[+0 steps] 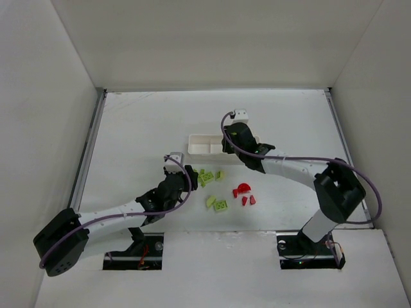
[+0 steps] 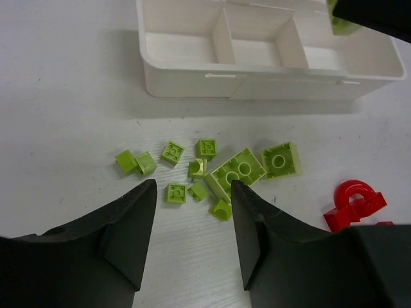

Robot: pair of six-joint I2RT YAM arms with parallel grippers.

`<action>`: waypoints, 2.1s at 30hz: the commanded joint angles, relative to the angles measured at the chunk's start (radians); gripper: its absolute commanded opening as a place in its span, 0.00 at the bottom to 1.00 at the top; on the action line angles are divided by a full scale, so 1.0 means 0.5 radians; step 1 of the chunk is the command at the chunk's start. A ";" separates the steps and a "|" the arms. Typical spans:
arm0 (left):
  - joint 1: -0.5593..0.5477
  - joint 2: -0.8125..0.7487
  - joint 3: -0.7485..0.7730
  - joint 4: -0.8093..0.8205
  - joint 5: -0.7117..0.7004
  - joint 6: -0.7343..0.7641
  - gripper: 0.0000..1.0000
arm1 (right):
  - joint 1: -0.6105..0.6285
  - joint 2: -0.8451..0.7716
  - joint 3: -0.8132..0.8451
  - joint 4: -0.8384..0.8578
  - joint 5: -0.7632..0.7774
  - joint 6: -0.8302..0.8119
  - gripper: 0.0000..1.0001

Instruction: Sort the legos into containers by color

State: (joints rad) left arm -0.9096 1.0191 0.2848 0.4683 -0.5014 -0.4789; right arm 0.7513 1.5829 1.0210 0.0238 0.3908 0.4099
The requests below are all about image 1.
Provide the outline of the red arch lego piece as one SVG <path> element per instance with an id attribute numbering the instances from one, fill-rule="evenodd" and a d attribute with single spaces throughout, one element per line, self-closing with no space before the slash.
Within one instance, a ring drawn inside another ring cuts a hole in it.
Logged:
<path id="1" fill-rule="evenodd" d="M 232 195 L 237 198 L 241 194 L 248 194 L 251 192 L 251 186 L 247 183 L 241 183 L 232 190 Z"/>

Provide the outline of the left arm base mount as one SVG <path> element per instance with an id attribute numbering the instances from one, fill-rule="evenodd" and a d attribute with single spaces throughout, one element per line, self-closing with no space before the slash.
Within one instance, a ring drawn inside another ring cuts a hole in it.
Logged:
<path id="1" fill-rule="evenodd" d="M 131 240 L 126 248 L 107 252 L 103 260 L 105 271 L 162 270 L 164 233 L 143 233 L 140 228 L 129 228 Z"/>

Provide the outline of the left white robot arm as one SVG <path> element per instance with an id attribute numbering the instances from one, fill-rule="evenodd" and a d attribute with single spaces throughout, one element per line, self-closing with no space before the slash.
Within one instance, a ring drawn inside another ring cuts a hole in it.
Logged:
<path id="1" fill-rule="evenodd" d="M 99 212 L 61 210 L 33 239 L 39 268 L 49 277 L 65 273 L 92 251 L 98 239 L 156 223 L 181 207 L 198 188 L 198 173 L 190 165 L 164 174 L 156 188 L 124 205 Z"/>

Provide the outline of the green 2x2 lego brick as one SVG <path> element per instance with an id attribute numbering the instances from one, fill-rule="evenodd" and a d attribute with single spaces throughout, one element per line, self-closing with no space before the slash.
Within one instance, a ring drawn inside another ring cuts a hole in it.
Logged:
<path id="1" fill-rule="evenodd" d="M 212 172 L 202 173 L 199 175 L 198 180 L 202 187 L 205 187 L 207 184 L 211 183 L 214 180 L 214 174 Z"/>

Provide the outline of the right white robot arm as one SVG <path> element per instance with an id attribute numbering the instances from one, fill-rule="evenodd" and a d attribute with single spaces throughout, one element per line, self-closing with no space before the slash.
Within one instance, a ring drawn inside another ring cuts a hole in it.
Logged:
<path id="1" fill-rule="evenodd" d="M 225 125 L 223 132 L 223 152 L 235 154 L 249 169 L 281 176 L 315 191 L 319 210 L 299 230 L 301 244 L 320 242 L 337 225 L 346 223 L 365 198 L 365 189 L 343 160 L 285 159 L 275 146 L 258 143 L 245 123 Z"/>

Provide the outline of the green slope lego brick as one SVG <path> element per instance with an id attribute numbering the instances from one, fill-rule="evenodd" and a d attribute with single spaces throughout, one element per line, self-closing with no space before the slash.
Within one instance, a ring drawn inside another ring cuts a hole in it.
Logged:
<path id="1" fill-rule="evenodd" d="M 222 170 L 219 170 L 215 173 L 215 180 L 217 182 L 222 181 L 225 178 L 225 173 Z"/>

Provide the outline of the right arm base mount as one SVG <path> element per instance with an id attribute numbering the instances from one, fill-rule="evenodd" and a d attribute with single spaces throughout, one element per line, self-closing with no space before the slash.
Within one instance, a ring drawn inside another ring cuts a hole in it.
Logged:
<path id="1" fill-rule="evenodd" d="M 318 243 L 304 243 L 297 234 L 279 234 L 277 252 L 282 270 L 341 270 L 346 263 L 340 243 L 331 234 Z"/>

